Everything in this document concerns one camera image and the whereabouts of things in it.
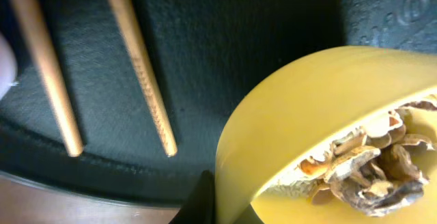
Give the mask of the wooden chopstick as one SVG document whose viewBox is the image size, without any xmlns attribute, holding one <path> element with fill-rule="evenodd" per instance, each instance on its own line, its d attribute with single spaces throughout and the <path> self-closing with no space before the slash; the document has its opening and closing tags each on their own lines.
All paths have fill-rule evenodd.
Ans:
<svg viewBox="0 0 437 224">
<path fill-rule="evenodd" d="M 132 0 L 108 0 L 150 110 L 163 150 L 168 157 L 178 153 L 173 130 L 150 61 Z"/>
<path fill-rule="evenodd" d="M 83 153 L 83 142 L 57 54 L 38 0 L 10 0 L 20 30 L 38 69 L 69 156 Z"/>
</svg>

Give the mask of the yellow plastic bowl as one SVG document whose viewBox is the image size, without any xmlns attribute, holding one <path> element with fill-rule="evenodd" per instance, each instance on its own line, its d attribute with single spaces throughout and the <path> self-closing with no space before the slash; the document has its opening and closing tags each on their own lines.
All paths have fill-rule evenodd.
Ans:
<svg viewBox="0 0 437 224">
<path fill-rule="evenodd" d="M 436 56 L 410 51 L 342 46 L 280 68 L 249 92 L 221 133 L 216 222 L 372 223 L 337 200 L 317 207 L 266 189 L 335 135 L 435 92 Z"/>
</svg>

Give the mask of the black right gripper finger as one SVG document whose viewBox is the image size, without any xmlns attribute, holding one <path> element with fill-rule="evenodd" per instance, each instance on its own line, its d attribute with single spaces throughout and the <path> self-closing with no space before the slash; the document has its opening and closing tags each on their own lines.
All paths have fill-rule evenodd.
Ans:
<svg viewBox="0 0 437 224">
<path fill-rule="evenodd" d="M 215 185 L 214 174 L 203 171 L 187 201 L 169 224 L 214 224 Z"/>
</svg>

